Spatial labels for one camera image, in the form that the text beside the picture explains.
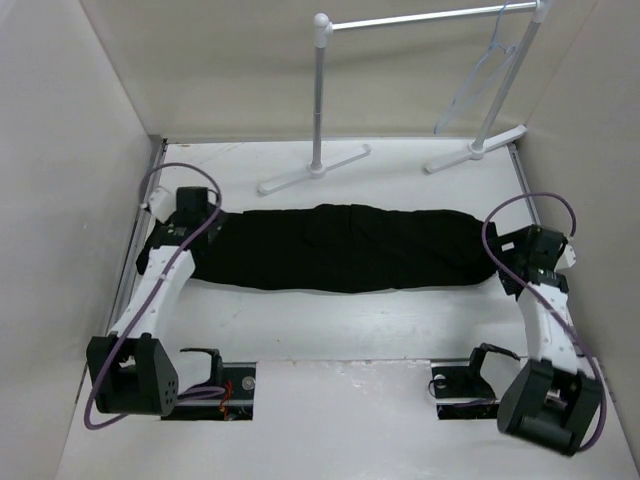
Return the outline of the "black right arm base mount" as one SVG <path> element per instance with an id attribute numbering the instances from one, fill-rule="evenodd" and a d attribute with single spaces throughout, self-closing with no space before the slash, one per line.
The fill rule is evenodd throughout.
<path id="1" fill-rule="evenodd" d="M 478 371 L 467 365 L 436 366 L 428 392 L 435 399 L 439 420 L 494 420 L 499 399 Z"/>

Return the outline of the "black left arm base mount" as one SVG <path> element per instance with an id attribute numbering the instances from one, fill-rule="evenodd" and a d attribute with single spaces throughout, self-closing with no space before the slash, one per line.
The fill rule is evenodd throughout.
<path id="1" fill-rule="evenodd" d="M 251 421 L 256 391 L 255 363 L 225 363 L 219 385 L 225 389 L 216 396 L 192 394 L 179 403 L 162 421 Z"/>

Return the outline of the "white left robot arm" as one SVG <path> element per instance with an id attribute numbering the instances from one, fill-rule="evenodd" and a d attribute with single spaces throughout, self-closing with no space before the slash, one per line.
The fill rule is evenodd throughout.
<path id="1" fill-rule="evenodd" d="M 228 391 L 218 350 L 163 343 L 180 293 L 225 219 L 219 195 L 206 187 L 157 188 L 147 209 L 155 225 L 139 256 L 135 292 L 109 332 L 86 349 L 92 382 L 86 409 L 113 421 L 166 417 L 181 402 Z"/>

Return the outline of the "light blue clothes hanger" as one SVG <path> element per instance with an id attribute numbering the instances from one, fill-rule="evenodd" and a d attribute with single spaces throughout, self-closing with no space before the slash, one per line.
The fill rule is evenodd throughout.
<path id="1" fill-rule="evenodd" d="M 433 128 L 435 135 L 442 134 L 451 123 L 474 106 L 514 59 L 518 44 L 503 42 L 500 34 L 501 20 L 511 4 L 511 1 L 505 1 L 502 5 L 484 54 L 473 66 L 448 107 L 435 123 Z"/>

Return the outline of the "black trousers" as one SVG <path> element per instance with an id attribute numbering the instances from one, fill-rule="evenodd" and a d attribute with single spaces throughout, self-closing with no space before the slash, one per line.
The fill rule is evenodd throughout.
<path id="1" fill-rule="evenodd" d="M 465 287 L 496 272 L 482 223 L 454 210 L 322 204 L 226 218 L 197 280 L 260 290 L 365 293 Z"/>

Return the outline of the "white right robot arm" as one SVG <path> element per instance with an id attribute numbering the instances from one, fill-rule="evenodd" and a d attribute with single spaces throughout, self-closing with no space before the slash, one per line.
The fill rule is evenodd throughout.
<path id="1" fill-rule="evenodd" d="M 583 366 L 586 349 L 568 312 L 563 272 L 575 264 L 575 251 L 563 233 L 539 225 L 500 235 L 487 221 L 481 240 L 505 294 L 516 301 L 527 342 L 526 362 L 499 403 L 498 430 L 571 457 L 604 394 L 601 380 Z"/>

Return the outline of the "white metal clothes rack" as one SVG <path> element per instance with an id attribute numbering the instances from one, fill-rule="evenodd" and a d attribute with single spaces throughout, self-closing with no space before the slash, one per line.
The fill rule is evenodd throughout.
<path id="1" fill-rule="evenodd" d="M 297 131 L 305 145 L 257 186 L 267 196 L 320 180 L 376 150 L 377 137 L 427 137 L 473 66 L 484 54 L 505 1 L 320 1 L 292 35 L 311 47 L 299 69 L 308 93 L 309 119 Z M 522 138 L 520 120 L 500 113 L 536 34 L 548 1 L 511 1 L 501 40 L 517 43 L 510 65 L 481 99 L 439 136 L 458 141 L 440 153 L 423 153 L 420 169 L 434 174 Z"/>

